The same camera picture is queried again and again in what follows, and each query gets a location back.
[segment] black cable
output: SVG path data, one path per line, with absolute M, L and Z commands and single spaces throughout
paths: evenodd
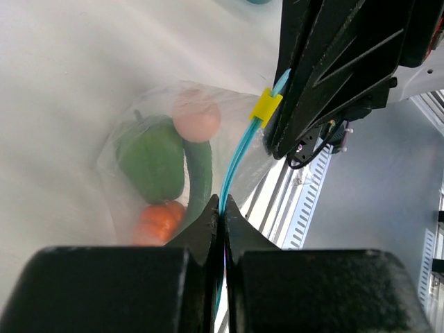
M 307 166 L 311 161 L 313 161 L 315 159 L 316 156 L 318 156 L 321 153 L 321 151 L 325 148 L 325 146 L 327 146 L 328 142 L 336 134 L 338 129 L 341 127 L 342 123 L 343 123 L 343 119 L 338 121 L 334 125 L 333 129 L 330 131 L 330 133 L 328 133 L 328 135 L 325 137 L 325 139 L 322 141 L 322 143 L 318 146 L 318 148 L 316 148 L 316 150 L 304 162 L 301 162 L 297 165 L 293 165 L 293 158 L 291 156 L 295 153 L 295 151 L 292 150 L 287 155 L 287 164 L 289 165 L 289 167 L 293 170 L 298 170 L 298 169 L 301 169 L 301 168 Z

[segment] yellow cable clip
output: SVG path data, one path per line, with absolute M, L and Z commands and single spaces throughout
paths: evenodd
M 262 120 L 262 128 L 265 128 L 283 98 L 282 95 L 279 94 L 277 94 L 276 97 L 272 97 L 270 96 L 270 93 L 270 88 L 266 88 L 264 92 L 262 92 L 261 97 L 250 114 L 250 120 L 253 120 L 255 117 Z

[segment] cucumber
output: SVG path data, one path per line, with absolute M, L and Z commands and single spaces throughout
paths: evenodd
M 210 142 L 195 144 L 183 140 L 189 175 L 189 201 L 178 232 L 193 223 L 202 213 L 212 194 L 213 169 Z
M 114 142 L 119 168 L 147 203 L 175 200 L 185 184 L 182 138 L 169 117 L 136 116 Z

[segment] plastic bag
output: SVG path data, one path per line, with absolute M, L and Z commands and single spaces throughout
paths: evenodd
M 117 239 L 164 245 L 219 194 L 258 96 L 181 82 L 140 96 L 117 119 L 98 170 Z M 273 165 L 258 130 L 230 193 L 241 207 Z

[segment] blue cable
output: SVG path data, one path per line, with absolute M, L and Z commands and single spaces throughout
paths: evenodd
M 283 75 L 277 80 L 273 90 L 271 90 L 270 96 L 276 97 L 284 88 L 285 84 L 287 83 L 287 80 L 290 75 L 290 69 L 286 70 Z M 223 220 L 223 216 L 225 214 L 225 206 L 227 205 L 227 199 L 228 199 L 228 192 L 230 190 L 231 184 L 234 179 L 234 175 L 236 174 L 237 169 L 239 168 L 239 165 L 242 161 L 242 158 L 245 155 L 245 152 L 248 149 L 248 146 L 250 146 L 250 143 L 252 142 L 253 138 L 255 137 L 256 131 L 261 126 L 262 120 L 254 117 L 254 119 L 250 122 L 250 125 L 246 129 L 241 141 L 239 142 L 238 146 L 236 147 L 236 151 L 234 152 L 234 155 L 230 161 L 230 164 L 228 165 L 227 173 L 225 174 L 225 177 L 222 182 L 221 187 L 221 195 L 219 196 L 219 218 L 220 221 Z M 223 276 L 219 277 L 217 282 L 217 294 L 216 294 L 216 314 L 217 310 L 219 309 L 219 303 L 221 301 L 221 295 L 222 295 L 222 281 Z

